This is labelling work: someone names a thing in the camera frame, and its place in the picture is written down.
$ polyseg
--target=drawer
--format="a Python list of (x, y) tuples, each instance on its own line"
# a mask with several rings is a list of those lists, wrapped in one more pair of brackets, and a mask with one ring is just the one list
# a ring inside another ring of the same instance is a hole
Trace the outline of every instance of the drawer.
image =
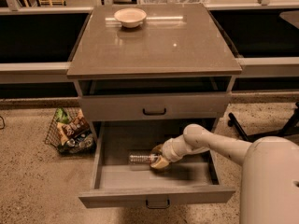
[(79, 98), (88, 121), (221, 117), (229, 93), (123, 95)]
[(235, 190), (225, 187), (208, 151), (186, 156), (162, 171), (128, 164), (131, 151), (150, 152), (184, 127), (198, 123), (211, 129), (210, 119), (167, 119), (103, 122), (99, 129), (91, 190), (79, 198), (88, 208), (147, 206), (166, 208), (173, 204), (225, 203)]

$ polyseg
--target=robotic hand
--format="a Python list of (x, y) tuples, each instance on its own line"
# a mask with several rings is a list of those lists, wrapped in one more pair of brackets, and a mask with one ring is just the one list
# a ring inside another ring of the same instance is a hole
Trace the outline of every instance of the robotic hand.
[(243, 167), (241, 224), (299, 223), (299, 146), (287, 139), (271, 136), (250, 143), (191, 124), (183, 135), (153, 149), (161, 155), (150, 166), (162, 169), (208, 149)]

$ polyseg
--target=speckled floor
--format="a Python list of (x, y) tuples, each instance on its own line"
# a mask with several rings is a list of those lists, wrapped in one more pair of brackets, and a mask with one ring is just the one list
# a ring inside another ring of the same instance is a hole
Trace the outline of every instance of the speckled floor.
[[(267, 99), (238, 96), (228, 106), (215, 133), (237, 137), (227, 125), (229, 112), (235, 113), (248, 134), (279, 129), (292, 115), (298, 100), (298, 94)], [(236, 189), (228, 203), (178, 205), (165, 210), (86, 209), (78, 194), (89, 189), (93, 155), (61, 157), (45, 145), (55, 102), (50, 107), (41, 104), (0, 101), (0, 115), (6, 122), (6, 128), (0, 130), (1, 224), (238, 223), (241, 167), (219, 155), (216, 163), (220, 179)], [(299, 135), (289, 138), (299, 144)]]

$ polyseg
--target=drawer handle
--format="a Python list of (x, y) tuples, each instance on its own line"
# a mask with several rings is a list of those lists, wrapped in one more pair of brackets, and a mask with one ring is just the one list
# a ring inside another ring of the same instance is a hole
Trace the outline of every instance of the drawer handle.
[(145, 116), (163, 116), (166, 114), (166, 108), (164, 109), (163, 112), (149, 112), (147, 111), (145, 108), (142, 109), (142, 113), (145, 115)]
[(149, 205), (149, 201), (146, 200), (146, 206), (148, 207), (148, 209), (167, 209), (170, 206), (170, 201), (169, 199), (167, 199), (167, 205)]

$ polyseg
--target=black chair base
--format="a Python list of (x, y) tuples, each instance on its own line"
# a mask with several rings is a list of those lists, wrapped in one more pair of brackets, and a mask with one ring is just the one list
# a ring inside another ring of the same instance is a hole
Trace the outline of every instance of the black chair base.
[(243, 140), (254, 142), (259, 138), (266, 137), (266, 136), (290, 136), (294, 134), (299, 134), (299, 127), (296, 127), (297, 123), (299, 122), (299, 102), (296, 103), (297, 108), (294, 110), (293, 115), (289, 118), (287, 123), (283, 126), (281, 130), (265, 132), (265, 133), (256, 133), (253, 135), (247, 135), (243, 130), (240, 123), (237, 121), (233, 113), (229, 113), (230, 120), (228, 121), (228, 125), (230, 127), (235, 126), (237, 132), (242, 137)]

